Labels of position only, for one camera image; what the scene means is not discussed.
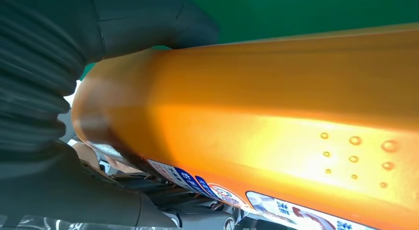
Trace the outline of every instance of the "label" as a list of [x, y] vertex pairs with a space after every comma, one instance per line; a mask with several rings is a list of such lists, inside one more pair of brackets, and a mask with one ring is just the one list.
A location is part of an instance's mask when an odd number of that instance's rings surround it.
[[189, 173], [187, 173], [186, 171], [175, 167], [176, 171], [179, 173], [180, 177], [189, 185], [189, 189], [194, 190], [195, 192], [205, 195], [205, 196], [209, 196], [208, 193], [206, 193], [200, 186], [199, 184], [195, 181], [195, 179], [193, 178], [193, 176], [191, 176]]
[[217, 184], [208, 184], [208, 186], [224, 202], [227, 202], [232, 205], [239, 206], [239, 207], [245, 207], [245, 208], [248, 207], [248, 204], [246, 204], [239, 196], [237, 196], [232, 191]]
[[160, 163], [160, 162], [156, 162], [153, 160], [147, 160], [147, 161], [150, 163], [150, 165], [154, 169], [156, 169], [156, 171], [162, 174], [162, 176], [164, 176], [170, 182], [180, 187], [183, 187], [185, 189], [191, 189], [188, 183], [180, 177], [180, 175], [178, 174], [178, 172], [176, 171], [174, 167]]
[[209, 194], [209, 196], [215, 200], [221, 201], [220, 198], [211, 190], [210, 186], [208, 186], [207, 182], [202, 177], [195, 176], [199, 184], [201, 184], [202, 188]]
[[333, 215], [248, 191], [253, 208], [265, 218], [298, 230], [374, 230]]
[[205, 186], [201, 187], [198, 184], [198, 182], [194, 179], [194, 177], [191, 174], [189, 174], [187, 171], [181, 168], [172, 167], [172, 166], [169, 166], [160, 162], [156, 162], [150, 159], [148, 159], [147, 161], [150, 163], [150, 165], [154, 169], [156, 169], [156, 171], [162, 174], [162, 176], [164, 176], [170, 182], [180, 187], [183, 187], [185, 189], [190, 189], [192, 191], [195, 191], [196, 193], [205, 195], [209, 198], [213, 198], [210, 192], [204, 190]]

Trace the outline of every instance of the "green background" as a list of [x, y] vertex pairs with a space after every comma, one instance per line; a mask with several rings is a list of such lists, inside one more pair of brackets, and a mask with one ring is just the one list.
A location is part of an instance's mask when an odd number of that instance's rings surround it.
[[192, 1], [219, 23], [220, 43], [419, 22], [419, 0]]

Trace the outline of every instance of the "glossy orange paint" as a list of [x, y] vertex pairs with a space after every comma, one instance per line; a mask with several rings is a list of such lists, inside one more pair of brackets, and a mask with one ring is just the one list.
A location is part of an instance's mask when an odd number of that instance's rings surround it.
[[109, 129], [131, 154], [204, 177], [249, 206], [255, 191], [415, 230], [418, 82], [415, 28], [145, 51], [98, 63], [73, 122], [82, 140], [92, 137], [83, 123]]

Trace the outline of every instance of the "blue sticker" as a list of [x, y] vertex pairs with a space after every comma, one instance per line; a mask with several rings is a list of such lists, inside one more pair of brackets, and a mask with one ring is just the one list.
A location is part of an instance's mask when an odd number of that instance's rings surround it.
[[218, 198], [218, 196], [211, 190], [211, 188], [208, 186], [207, 182], [202, 177], [195, 176], [195, 178], [197, 179], [199, 184], [201, 184], [202, 188], [204, 188], [204, 190], [210, 195], [210, 197], [221, 201], [221, 199]]
[[176, 173], [176, 171], [173, 169], [173, 167], [166, 167], [166, 170], [168, 170], [172, 177], [174, 177], [177, 181], [181, 182], [182, 179], [180, 176]]
[[179, 173], [180, 177], [188, 183], [188, 185], [199, 194], [203, 194], [205, 196], [208, 196], [208, 194], [199, 186], [199, 184], [196, 182], [196, 180], [186, 171], [175, 167], [176, 171]]
[[277, 201], [277, 205], [278, 205], [279, 212], [290, 215], [290, 212], [288, 210], [288, 205], [281, 203], [279, 201]]
[[337, 230], [352, 230], [352, 225], [341, 221], [337, 222]]

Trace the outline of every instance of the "white sticker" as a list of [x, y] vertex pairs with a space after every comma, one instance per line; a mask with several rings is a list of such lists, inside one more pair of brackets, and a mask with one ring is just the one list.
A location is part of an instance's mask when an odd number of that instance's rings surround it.
[[248, 208], [249, 205], [235, 193], [217, 184], [208, 184], [211, 190], [224, 202], [230, 203], [241, 208]]
[[298, 230], [374, 230], [333, 215], [248, 191], [253, 208], [265, 218]]
[[148, 160], [148, 162], [154, 169], [156, 169], [156, 171], [162, 174], [162, 176], [170, 182], [185, 189], [191, 189], [190, 186], [179, 176], [174, 167], [153, 160]]

